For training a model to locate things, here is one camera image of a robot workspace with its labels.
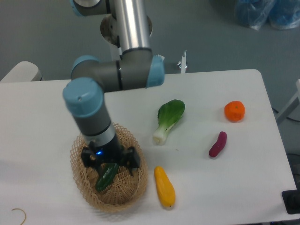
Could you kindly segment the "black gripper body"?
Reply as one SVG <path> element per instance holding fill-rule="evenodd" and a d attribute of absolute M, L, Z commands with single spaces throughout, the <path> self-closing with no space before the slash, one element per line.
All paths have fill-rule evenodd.
<path fill-rule="evenodd" d="M 115 136 L 109 143 L 103 146 L 97 146 L 95 142 L 91 141 L 87 147 L 84 147 L 81 152 L 81 159 L 85 167 L 91 167 L 91 160 L 96 159 L 101 164 L 118 164 L 128 168 L 137 167 L 141 165 L 141 159 L 134 146 L 125 148 L 120 144 L 118 138 Z"/>

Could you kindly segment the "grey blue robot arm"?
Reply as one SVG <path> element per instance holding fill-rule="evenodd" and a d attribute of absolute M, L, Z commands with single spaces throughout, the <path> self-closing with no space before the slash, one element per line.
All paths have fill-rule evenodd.
<path fill-rule="evenodd" d="M 72 114 L 88 147 L 82 150 L 85 167 L 99 176 L 103 164 L 113 163 L 132 170 L 140 166 L 133 147 L 123 148 L 105 106 L 104 94 L 120 90 L 162 85 L 164 63 L 153 55 L 150 26 L 142 0 L 73 0 L 81 16 L 110 14 L 116 31 L 120 59 L 102 63 L 92 56 L 79 57 L 73 64 L 71 81 L 63 90 L 66 107 Z"/>

